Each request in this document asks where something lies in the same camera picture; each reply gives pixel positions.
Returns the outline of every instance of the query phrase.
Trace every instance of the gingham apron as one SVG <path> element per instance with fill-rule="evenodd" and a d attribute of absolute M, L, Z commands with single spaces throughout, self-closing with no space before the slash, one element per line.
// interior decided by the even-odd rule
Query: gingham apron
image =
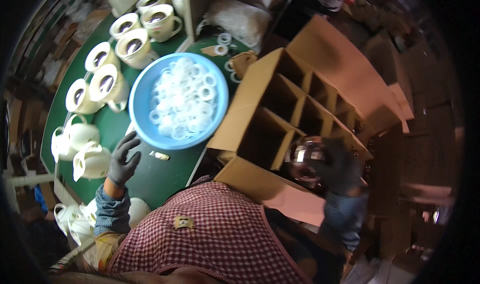
<path fill-rule="evenodd" d="M 195 228 L 173 229 L 176 216 Z M 181 191 L 150 213 L 114 254 L 109 273 L 180 267 L 228 283 L 311 283 L 268 225 L 262 205 L 223 183 Z"/>

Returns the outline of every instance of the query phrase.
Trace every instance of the plastic basin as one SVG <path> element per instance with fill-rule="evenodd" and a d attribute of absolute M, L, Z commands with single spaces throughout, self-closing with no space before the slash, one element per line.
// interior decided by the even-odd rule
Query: plastic basin
<path fill-rule="evenodd" d="M 148 118 L 150 113 L 150 99 L 155 80 L 160 77 L 160 71 L 167 67 L 172 61 L 177 61 L 181 57 L 188 56 L 195 63 L 200 63 L 205 66 L 207 72 L 211 72 L 216 77 L 217 89 L 217 107 L 212 117 L 210 126 L 195 136 L 189 137 L 185 140 L 175 140 L 171 137 L 160 135 L 158 125 L 153 123 Z M 217 130 L 227 111 L 229 103 L 229 89 L 227 82 L 219 67 L 211 60 L 202 55 L 194 53 L 174 53 L 159 58 L 149 64 L 137 77 L 130 92 L 129 97 L 129 115 L 132 120 L 135 130 L 138 135 L 148 144 L 164 150 L 181 150 L 193 147 L 207 138 L 211 137 L 215 130 Z"/>

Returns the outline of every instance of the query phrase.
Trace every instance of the green work table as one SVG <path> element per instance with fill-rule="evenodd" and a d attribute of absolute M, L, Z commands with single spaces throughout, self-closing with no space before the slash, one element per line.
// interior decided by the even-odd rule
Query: green work table
<path fill-rule="evenodd" d="M 58 87 L 55 98 L 53 99 L 45 125 L 40 154 L 45 167 L 51 173 L 53 173 L 55 169 L 55 161 L 51 154 L 51 137 L 53 131 L 57 127 L 63 126 L 65 118 L 67 117 L 68 112 L 65 108 L 67 91 L 76 79 L 85 76 L 86 71 L 84 69 L 84 62 L 88 53 L 94 46 L 102 41 L 107 41 L 110 38 L 108 30 L 114 21 L 115 17 L 113 17 L 112 14 L 105 17 L 85 41 L 66 71 L 65 76 Z M 181 31 L 164 43 L 152 43 L 152 48 L 160 55 L 160 57 L 162 57 L 174 53 L 185 39 L 186 34 Z M 237 45 L 239 52 L 248 50 L 248 48 L 242 43 L 235 40 L 233 42 Z M 201 48 L 216 44 L 216 38 L 209 37 L 191 44 L 188 47 L 187 52 L 201 54 Z M 231 99 L 238 84 L 233 83 L 230 80 L 230 73 L 224 70 L 224 64 L 229 58 L 204 56 L 217 64 L 224 72 Z M 130 68 L 123 62 L 121 68 L 126 81 L 132 86 L 141 71 Z M 125 135 L 131 122 L 128 107 L 120 113 L 113 113 L 108 106 L 105 106 L 97 113 L 86 116 L 86 118 L 89 122 L 98 127 L 100 131 L 100 144 L 111 151 L 115 148 L 118 141 Z M 197 167 L 197 163 L 200 162 L 204 154 L 207 141 L 188 149 L 175 151 L 157 149 L 142 141 L 141 144 L 132 151 L 133 154 L 135 151 L 139 150 L 141 152 L 141 160 L 135 171 L 135 175 L 127 182 L 130 197 L 139 197 L 143 199 L 148 203 L 151 209 L 161 206 L 173 193 L 189 184 Z M 157 159 L 156 157 L 149 155 L 152 151 L 167 154 L 171 158 L 168 161 Z M 81 201 L 86 204 L 94 198 L 95 191 L 104 181 L 104 179 L 88 180 L 81 178 L 78 182 L 74 182 L 72 162 L 59 161 L 57 169 L 65 182 L 73 189 Z"/>

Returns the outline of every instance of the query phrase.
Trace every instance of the wooden table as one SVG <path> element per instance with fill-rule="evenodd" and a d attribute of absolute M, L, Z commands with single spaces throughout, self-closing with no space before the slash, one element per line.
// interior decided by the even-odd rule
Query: wooden table
<path fill-rule="evenodd" d="M 110 38 L 108 30 L 114 21 L 115 18 L 110 14 L 93 31 L 78 51 L 66 71 L 62 83 L 58 87 L 46 121 L 40 155 L 45 167 L 51 173 L 54 172 L 55 168 L 55 162 L 51 154 L 51 136 L 57 127 L 64 124 L 68 114 L 65 108 L 67 91 L 76 79 L 84 77 L 86 73 L 84 62 L 87 54 L 95 45 L 102 41 L 107 41 Z M 174 53 L 185 39 L 186 34 L 182 31 L 167 42 L 152 43 L 152 48 L 160 56 L 165 56 Z M 202 39 L 190 45 L 187 52 L 201 54 L 201 48 L 216 45 L 216 43 L 217 41 L 214 37 Z M 234 41 L 234 43 L 238 46 L 239 52 L 248 50 L 242 43 L 238 41 Z M 205 56 L 217 64 L 220 70 L 224 72 L 231 99 L 238 84 L 231 82 L 230 73 L 224 70 L 224 64 L 228 58 Z M 130 86 L 132 86 L 141 71 L 130 68 L 124 63 L 122 63 L 121 68 L 125 79 Z M 96 125 L 100 130 L 100 144 L 109 148 L 111 151 L 125 135 L 130 125 L 131 121 L 127 109 L 121 113 L 113 113 L 108 106 L 105 106 L 97 113 L 86 116 L 87 120 Z M 207 141 L 188 149 L 176 151 L 157 149 L 142 141 L 141 144 L 133 150 L 140 150 L 142 157 L 135 171 L 135 175 L 127 182 L 130 197 L 139 197 L 145 200 L 152 209 L 161 206 L 174 192 L 189 184 L 191 176 L 193 176 L 195 172 L 196 165 L 201 160 Z M 171 159 L 169 161 L 159 160 L 149 155 L 152 151 L 168 154 L 171 156 Z M 71 162 L 60 161 L 57 168 L 58 173 L 84 203 L 89 203 L 94 198 L 95 191 L 104 181 L 104 179 L 88 180 L 82 178 L 78 180 L 78 182 L 74 182 L 72 178 L 73 165 Z"/>

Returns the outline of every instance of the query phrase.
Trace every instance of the hand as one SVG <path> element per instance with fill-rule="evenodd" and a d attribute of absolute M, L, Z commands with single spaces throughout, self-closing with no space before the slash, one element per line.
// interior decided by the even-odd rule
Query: hand
<path fill-rule="evenodd" d="M 117 147 L 110 158 L 110 170 L 107 178 L 118 188 L 123 188 L 125 183 L 130 179 L 135 172 L 135 168 L 140 161 L 140 151 L 136 152 L 130 159 L 127 160 L 128 151 L 140 144 L 138 138 L 134 139 L 137 132 L 132 131 L 117 144 Z"/>
<path fill-rule="evenodd" d="M 341 196 L 351 196 L 363 186 L 360 179 L 362 162 L 347 151 L 342 140 L 325 138 L 322 142 L 329 160 L 310 160 L 309 165 L 330 191 Z"/>

